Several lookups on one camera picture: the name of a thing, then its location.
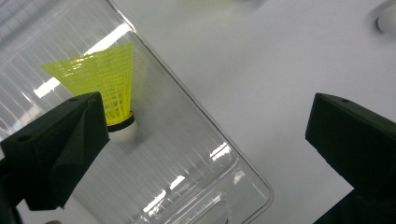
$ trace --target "shuttlecock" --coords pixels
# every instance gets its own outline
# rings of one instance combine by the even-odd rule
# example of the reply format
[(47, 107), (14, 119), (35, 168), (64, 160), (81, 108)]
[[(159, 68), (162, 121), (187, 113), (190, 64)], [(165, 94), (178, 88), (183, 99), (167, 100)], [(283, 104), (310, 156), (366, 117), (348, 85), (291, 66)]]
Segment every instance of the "shuttlecock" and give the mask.
[(41, 65), (75, 95), (101, 92), (110, 139), (116, 142), (132, 140), (137, 133), (131, 111), (132, 50), (132, 43), (127, 43)]

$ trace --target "white table surface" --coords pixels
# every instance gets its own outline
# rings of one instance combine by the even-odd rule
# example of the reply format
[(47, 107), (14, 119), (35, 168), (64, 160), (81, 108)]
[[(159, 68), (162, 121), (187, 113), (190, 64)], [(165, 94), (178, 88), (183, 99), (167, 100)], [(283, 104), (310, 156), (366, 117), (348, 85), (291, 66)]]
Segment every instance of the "white table surface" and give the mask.
[(117, 0), (275, 192), (255, 223), (312, 223), (352, 187), (304, 140), (316, 92), (396, 120), (380, 0)]

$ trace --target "transparent plastic box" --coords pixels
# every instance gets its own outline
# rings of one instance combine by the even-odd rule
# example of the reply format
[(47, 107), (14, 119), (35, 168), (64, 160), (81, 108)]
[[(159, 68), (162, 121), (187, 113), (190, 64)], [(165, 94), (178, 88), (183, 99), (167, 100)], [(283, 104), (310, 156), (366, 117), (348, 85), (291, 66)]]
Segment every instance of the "transparent plastic box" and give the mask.
[(0, 140), (72, 96), (41, 64), (103, 41), (133, 44), (138, 133), (132, 142), (107, 144), (73, 200), (98, 223), (122, 224), (249, 223), (268, 208), (270, 186), (106, 0), (0, 5)]

